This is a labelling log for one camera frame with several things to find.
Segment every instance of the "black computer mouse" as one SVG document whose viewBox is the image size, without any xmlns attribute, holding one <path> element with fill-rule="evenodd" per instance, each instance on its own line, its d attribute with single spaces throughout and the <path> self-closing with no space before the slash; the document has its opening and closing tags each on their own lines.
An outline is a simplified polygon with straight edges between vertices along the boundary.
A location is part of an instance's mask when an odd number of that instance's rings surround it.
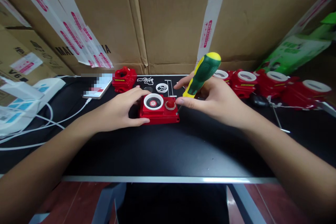
<svg viewBox="0 0 336 224">
<path fill-rule="evenodd" d="M 256 107 L 269 107 L 270 103 L 268 102 L 267 98 L 264 96 L 260 96 L 257 94 L 252 93 L 249 98 L 251 104 Z"/>
</svg>

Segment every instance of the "green and yellow screwdriver handle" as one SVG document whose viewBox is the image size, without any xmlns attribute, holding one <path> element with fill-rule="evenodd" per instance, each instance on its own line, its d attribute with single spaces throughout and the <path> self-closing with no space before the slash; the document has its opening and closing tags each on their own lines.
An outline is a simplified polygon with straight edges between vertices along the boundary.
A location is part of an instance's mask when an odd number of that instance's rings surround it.
<svg viewBox="0 0 336 224">
<path fill-rule="evenodd" d="M 203 87 L 204 82 L 210 79 L 210 77 L 217 71 L 221 64 L 221 57 L 218 53 L 208 52 L 198 62 L 195 69 L 195 76 L 189 82 L 189 85 L 183 97 L 194 98 L 196 93 Z"/>
</svg>

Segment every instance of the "white power strip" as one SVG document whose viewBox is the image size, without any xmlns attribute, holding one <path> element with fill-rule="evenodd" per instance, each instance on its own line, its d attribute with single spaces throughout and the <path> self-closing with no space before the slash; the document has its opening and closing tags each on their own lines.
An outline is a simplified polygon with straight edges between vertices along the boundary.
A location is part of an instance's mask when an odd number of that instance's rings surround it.
<svg viewBox="0 0 336 224">
<path fill-rule="evenodd" d="M 8 110 L 7 115 L 5 113 L 2 114 L 0 117 L 0 136 L 25 129 L 35 117 L 32 114 L 37 114 L 45 106 L 45 103 L 47 103 L 64 85 L 65 82 L 59 78 L 43 79 L 33 86 L 44 94 L 41 99 L 22 100 L 17 98 L 14 100 L 7 107 L 25 110 L 29 112 L 29 114 L 22 111 L 11 112 L 10 110 Z"/>
</svg>

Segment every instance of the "white ring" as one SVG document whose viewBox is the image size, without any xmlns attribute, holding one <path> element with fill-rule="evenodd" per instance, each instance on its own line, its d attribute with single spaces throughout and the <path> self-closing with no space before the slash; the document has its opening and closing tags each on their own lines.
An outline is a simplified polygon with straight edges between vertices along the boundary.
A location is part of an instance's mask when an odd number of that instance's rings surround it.
<svg viewBox="0 0 336 224">
<path fill-rule="evenodd" d="M 158 99 L 160 100 L 160 102 L 161 102 L 161 105 L 160 105 L 159 107 L 157 107 L 157 108 L 149 107 L 149 106 L 147 106 L 147 104 L 146 104 L 147 101 L 148 101 L 148 99 L 149 99 L 149 98 L 153 98 L 153 97 L 158 98 Z M 159 94 L 155 94 L 155 93 L 150 94 L 150 95 L 146 95 L 145 98 L 144 98 L 143 104 L 144 104 L 145 107 L 148 108 L 149 110 L 158 110 L 158 109 L 160 109 L 160 108 L 163 106 L 163 98 L 162 98 L 161 95 L 159 95 Z"/>
<path fill-rule="evenodd" d="M 166 89 L 164 91 L 159 90 L 159 87 L 161 86 L 165 87 Z M 166 93 L 168 91 L 168 85 L 166 83 L 159 83 L 156 85 L 156 91 L 159 93 Z"/>
<path fill-rule="evenodd" d="M 217 70 L 214 74 L 214 77 L 218 78 L 218 79 L 226 79 L 227 77 L 229 77 L 229 74 L 223 70 Z"/>
<path fill-rule="evenodd" d="M 239 79 L 242 79 L 243 81 L 247 81 L 247 82 L 255 81 L 257 79 L 257 77 L 253 73 L 250 73 L 247 71 L 240 71 L 238 73 L 238 77 Z"/>
<path fill-rule="evenodd" d="M 331 87 L 327 86 L 326 84 L 323 84 L 321 82 L 317 82 L 314 80 L 304 80 L 302 84 L 305 85 L 309 89 L 312 89 L 314 91 L 321 92 L 321 93 L 329 92 L 331 90 Z"/>
<path fill-rule="evenodd" d="M 286 75 L 279 72 L 269 71 L 266 75 L 268 78 L 279 82 L 285 82 L 288 80 L 288 77 Z"/>
</svg>

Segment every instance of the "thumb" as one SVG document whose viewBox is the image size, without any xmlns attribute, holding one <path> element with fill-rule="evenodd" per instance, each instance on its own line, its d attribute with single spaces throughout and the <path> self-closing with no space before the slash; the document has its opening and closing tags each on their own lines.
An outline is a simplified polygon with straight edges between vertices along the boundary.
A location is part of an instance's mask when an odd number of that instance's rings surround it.
<svg viewBox="0 0 336 224">
<path fill-rule="evenodd" d="M 149 123 L 150 120 L 148 118 L 136 118 L 130 119 L 128 123 L 128 127 L 139 127 L 144 123 Z"/>
<path fill-rule="evenodd" d="M 204 110 L 204 102 L 205 101 L 197 100 L 195 98 L 190 97 L 179 97 L 176 99 L 176 104 L 183 105 L 190 109 L 192 108 L 199 111 Z"/>
</svg>

